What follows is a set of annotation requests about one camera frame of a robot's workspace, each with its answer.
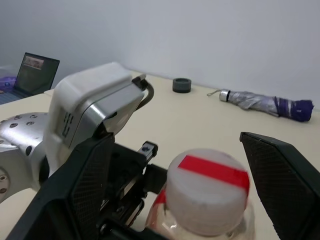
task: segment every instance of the white table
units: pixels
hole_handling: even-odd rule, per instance
[[[274,137],[294,145],[318,170],[320,170],[320,113],[314,112],[308,123],[277,118],[257,111],[243,111],[240,108],[219,101],[219,95],[207,97],[210,88],[192,86],[187,94],[174,93],[172,81],[148,76],[155,89],[153,100],[133,114],[126,126],[116,136],[116,142],[138,150],[145,141],[159,146],[158,155],[152,163],[167,168],[179,153],[192,148],[213,148],[229,153],[244,164],[249,165],[240,132],[252,132]],[[48,111],[53,90],[45,94],[26,98],[0,106],[1,119],[16,114]],[[0,239],[2,225],[8,233],[15,221],[31,201],[34,192],[27,190],[13,196],[11,202],[0,204]],[[256,239],[278,240],[264,207],[253,185],[249,196],[256,215]],[[136,220],[134,227],[142,229],[155,196],[146,199],[145,209]]]

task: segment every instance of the white bottle cap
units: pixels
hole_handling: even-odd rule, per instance
[[[192,149],[170,164],[166,204],[177,223],[203,236],[225,234],[241,221],[249,176],[233,157],[212,149]]]

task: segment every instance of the plastic bottle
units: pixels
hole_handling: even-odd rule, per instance
[[[169,240],[254,240],[249,176],[233,157],[192,149],[170,164],[146,226]]]

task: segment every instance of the tape roll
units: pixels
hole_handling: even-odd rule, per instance
[[[190,93],[191,80],[188,78],[182,78],[182,77],[173,79],[172,90],[180,94]]]

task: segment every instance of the black cable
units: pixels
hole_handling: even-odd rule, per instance
[[[139,105],[135,109],[136,111],[149,103],[155,95],[155,89],[149,82],[147,82],[146,90],[148,91],[148,95],[139,103]]]

